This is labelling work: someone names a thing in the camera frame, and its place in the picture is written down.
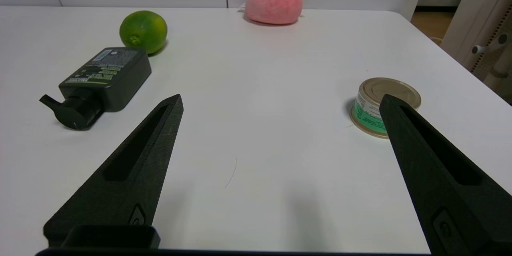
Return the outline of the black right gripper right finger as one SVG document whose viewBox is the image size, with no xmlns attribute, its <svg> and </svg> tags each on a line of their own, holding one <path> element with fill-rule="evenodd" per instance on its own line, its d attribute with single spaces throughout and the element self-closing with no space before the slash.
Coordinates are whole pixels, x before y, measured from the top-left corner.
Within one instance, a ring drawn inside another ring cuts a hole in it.
<svg viewBox="0 0 512 256">
<path fill-rule="evenodd" d="M 510 256 L 511 195 L 405 101 L 379 112 L 431 254 Z"/>
</svg>

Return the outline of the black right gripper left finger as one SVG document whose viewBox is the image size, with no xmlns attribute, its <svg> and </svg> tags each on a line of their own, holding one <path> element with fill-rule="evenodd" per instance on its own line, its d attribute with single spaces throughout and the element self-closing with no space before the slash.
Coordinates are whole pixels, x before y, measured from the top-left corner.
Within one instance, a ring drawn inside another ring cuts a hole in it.
<svg viewBox="0 0 512 256">
<path fill-rule="evenodd" d="M 141 121 L 46 222 L 49 247 L 79 226 L 152 225 L 183 112 L 176 94 Z"/>
</svg>

